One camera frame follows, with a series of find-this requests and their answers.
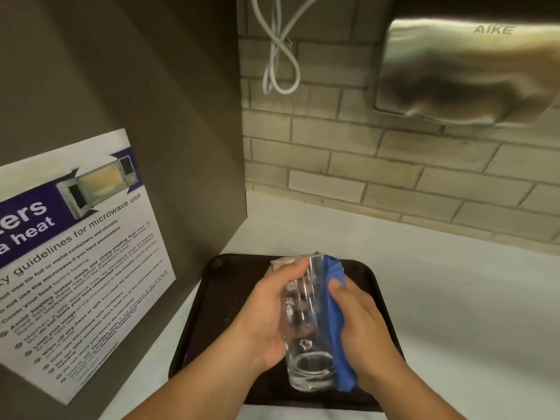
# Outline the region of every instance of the white cable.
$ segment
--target white cable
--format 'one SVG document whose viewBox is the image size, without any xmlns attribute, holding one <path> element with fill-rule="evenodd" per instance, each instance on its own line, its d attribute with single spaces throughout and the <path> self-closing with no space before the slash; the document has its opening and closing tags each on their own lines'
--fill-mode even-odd
<svg viewBox="0 0 560 420">
<path fill-rule="evenodd" d="M 317 0 L 306 0 L 304 4 L 298 8 L 296 13 L 294 13 L 293 17 L 290 21 L 286 24 L 286 27 L 282 29 L 282 6 L 280 0 L 273 0 L 272 2 L 272 13 L 270 15 L 270 26 L 268 25 L 267 21 L 262 17 L 262 13 L 259 9 L 259 3 L 257 0 L 251 0 L 251 4 L 253 5 L 253 10 L 255 11 L 256 20 L 259 21 L 260 25 L 270 37 L 270 56 L 268 59 L 267 68 L 264 70 L 263 79 L 263 90 L 265 94 L 270 93 L 272 88 L 279 92 L 280 94 L 291 94 L 298 88 L 300 81 L 301 81 L 301 70 L 300 66 L 290 51 L 290 49 L 284 44 L 284 40 L 286 36 L 294 26 L 294 24 L 298 21 L 301 15 L 309 9 L 309 7 L 316 2 Z M 293 85 L 284 90 L 280 88 L 278 83 L 276 82 L 276 73 L 278 71 L 278 63 L 279 63 L 279 51 L 286 55 L 288 60 L 292 63 L 294 71 L 296 73 L 296 80 L 294 81 Z"/>
</svg>

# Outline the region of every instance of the safety guidelines sign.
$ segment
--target safety guidelines sign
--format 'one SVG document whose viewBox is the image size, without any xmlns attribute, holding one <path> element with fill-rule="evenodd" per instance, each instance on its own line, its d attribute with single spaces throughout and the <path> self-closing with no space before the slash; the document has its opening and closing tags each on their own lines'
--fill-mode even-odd
<svg viewBox="0 0 560 420">
<path fill-rule="evenodd" d="M 175 279 L 124 129 L 0 167 L 0 362 L 68 403 Z"/>
</svg>

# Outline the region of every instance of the forearm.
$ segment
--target forearm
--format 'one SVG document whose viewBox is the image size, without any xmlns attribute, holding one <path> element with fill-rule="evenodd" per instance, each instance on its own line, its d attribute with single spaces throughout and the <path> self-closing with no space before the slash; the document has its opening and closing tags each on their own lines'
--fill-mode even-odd
<svg viewBox="0 0 560 420">
<path fill-rule="evenodd" d="M 406 365 L 383 379 L 368 379 L 365 390 L 375 396 L 388 420 L 465 420 Z"/>
<path fill-rule="evenodd" d="M 234 419 L 260 374 L 254 359 L 229 328 L 126 420 Z"/>
</svg>

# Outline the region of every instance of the gray partition wall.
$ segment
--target gray partition wall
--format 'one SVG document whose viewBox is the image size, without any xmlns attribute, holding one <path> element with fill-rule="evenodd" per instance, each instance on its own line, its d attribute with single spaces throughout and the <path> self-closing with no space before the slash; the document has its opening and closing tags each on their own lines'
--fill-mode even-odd
<svg viewBox="0 0 560 420">
<path fill-rule="evenodd" d="M 0 418 L 98 418 L 245 219 L 235 7 L 0 0 L 0 165 L 125 128 L 177 276 L 67 406 L 0 367 Z"/>
</svg>

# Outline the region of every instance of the blue cloth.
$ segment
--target blue cloth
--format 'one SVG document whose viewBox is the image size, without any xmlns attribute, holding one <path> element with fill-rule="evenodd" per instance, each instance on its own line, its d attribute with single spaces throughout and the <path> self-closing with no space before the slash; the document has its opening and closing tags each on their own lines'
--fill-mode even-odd
<svg viewBox="0 0 560 420">
<path fill-rule="evenodd" d="M 337 258 L 324 255 L 325 273 L 327 282 L 336 278 L 346 285 L 344 279 L 344 268 Z M 342 349 L 342 341 L 340 333 L 344 327 L 344 316 L 338 303 L 334 301 L 327 289 L 326 307 L 329 315 L 329 331 L 334 357 L 334 366 L 337 369 L 337 390 L 342 392 L 350 392 L 356 385 L 356 373 L 348 364 L 344 350 Z"/>
</svg>

